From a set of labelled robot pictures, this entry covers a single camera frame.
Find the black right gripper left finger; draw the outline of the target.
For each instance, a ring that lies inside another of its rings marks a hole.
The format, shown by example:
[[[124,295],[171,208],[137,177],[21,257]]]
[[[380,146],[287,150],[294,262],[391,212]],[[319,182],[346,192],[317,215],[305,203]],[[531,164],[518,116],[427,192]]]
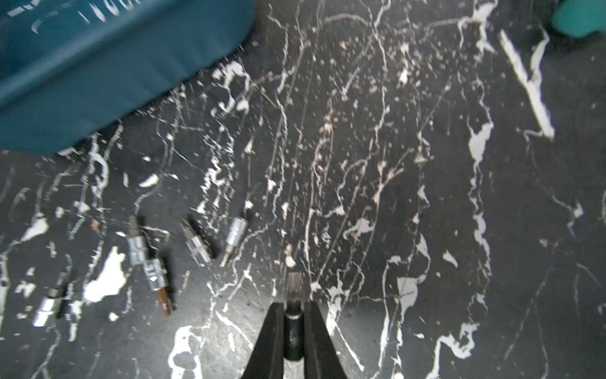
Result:
[[[284,330],[284,305],[273,303],[241,379],[283,379]]]

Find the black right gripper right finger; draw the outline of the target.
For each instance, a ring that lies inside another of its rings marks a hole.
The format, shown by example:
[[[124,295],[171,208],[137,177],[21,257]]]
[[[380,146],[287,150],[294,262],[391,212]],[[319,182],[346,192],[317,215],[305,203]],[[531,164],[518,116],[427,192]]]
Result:
[[[304,307],[305,378],[347,378],[336,354],[320,308],[314,301]]]

